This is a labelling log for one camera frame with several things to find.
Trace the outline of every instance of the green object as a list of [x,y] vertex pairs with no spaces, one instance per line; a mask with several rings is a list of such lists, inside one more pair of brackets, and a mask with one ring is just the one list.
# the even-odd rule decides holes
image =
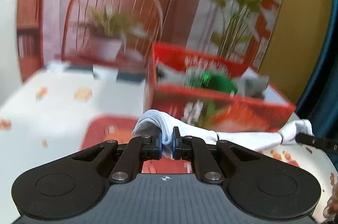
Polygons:
[[225,75],[204,72],[200,77],[190,79],[190,86],[236,94],[236,85]]

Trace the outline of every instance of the white cloth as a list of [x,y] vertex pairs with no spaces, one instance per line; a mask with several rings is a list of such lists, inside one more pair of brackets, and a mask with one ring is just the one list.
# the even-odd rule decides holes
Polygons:
[[263,151],[273,148],[279,144],[292,145],[296,144],[295,136],[303,132],[312,135],[312,127],[309,120],[297,120],[286,124],[278,132],[214,132],[188,125],[168,113],[158,110],[148,110],[136,123],[132,131],[133,136],[140,136],[147,133],[151,126],[157,126],[162,131],[162,144],[165,145],[164,155],[170,157],[171,140],[173,128],[177,126],[181,136],[195,136],[202,138],[205,143],[215,145],[217,139],[228,140],[240,146],[254,151]]

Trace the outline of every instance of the plant pot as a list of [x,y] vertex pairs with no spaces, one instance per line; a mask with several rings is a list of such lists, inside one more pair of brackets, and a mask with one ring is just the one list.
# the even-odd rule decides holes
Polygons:
[[125,44],[125,41],[118,38],[91,35],[80,54],[97,61],[112,62],[119,53],[124,52]]

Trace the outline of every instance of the white wall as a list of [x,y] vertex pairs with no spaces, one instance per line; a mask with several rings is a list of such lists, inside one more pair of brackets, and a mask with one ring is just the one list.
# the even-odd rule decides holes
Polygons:
[[21,86],[16,39],[18,0],[0,0],[0,105]]

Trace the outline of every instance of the chair backrest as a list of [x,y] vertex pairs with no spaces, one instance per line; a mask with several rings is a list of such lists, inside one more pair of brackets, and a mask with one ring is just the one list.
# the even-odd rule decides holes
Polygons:
[[68,53],[78,52],[85,46],[89,39],[89,30],[83,25],[89,22],[90,10],[107,5],[119,12],[130,14],[134,20],[143,25],[149,37],[128,39],[126,47],[137,50],[145,58],[148,57],[151,43],[161,38],[163,10],[159,0],[70,0],[65,19],[61,58]]

